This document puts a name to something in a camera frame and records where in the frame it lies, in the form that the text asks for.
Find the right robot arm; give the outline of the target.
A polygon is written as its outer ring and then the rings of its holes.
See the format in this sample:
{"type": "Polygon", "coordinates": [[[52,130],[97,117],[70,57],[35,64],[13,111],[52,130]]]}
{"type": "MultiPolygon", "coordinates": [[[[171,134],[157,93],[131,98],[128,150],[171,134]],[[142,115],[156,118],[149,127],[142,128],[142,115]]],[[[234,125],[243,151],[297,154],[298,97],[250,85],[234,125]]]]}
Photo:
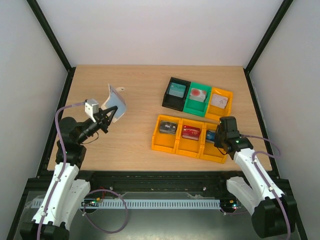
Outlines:
{"type": "Polygon", "coordinates": [[[218,191],[224,196],[233,194],[241,202],[260,238],[284,235],[290,239],[297,220],[297,202],[268,175],[258,159],[260,152],[254,149],[249,136],[239,132],[235,117],[220,118],[214,145],[223,149],[245,176],[220,181],[218,191]]]}

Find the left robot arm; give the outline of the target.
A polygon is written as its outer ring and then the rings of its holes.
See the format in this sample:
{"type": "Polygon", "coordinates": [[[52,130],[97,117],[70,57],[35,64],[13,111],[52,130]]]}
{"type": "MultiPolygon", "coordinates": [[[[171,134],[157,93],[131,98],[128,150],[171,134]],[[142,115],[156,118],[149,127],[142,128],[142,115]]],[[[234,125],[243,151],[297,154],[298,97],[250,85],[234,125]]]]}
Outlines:
{"type": "Polygon", "coordinates": [[[72,117],[58,119],[61,107],[57,110],[54,121],[59,140],[56,153],[54,173],[38,211],[30,222],[21,225],[20,235],[24,240],[67,240],[70,227],[82,199],[91,189],[90,181],[78,179],[81,165],[86,154],[83,145],[89,137],[99,130],[108,132],[117,106],[102,110],[84,106],[89,118],[84,122],[77,122],[72,117]]]}

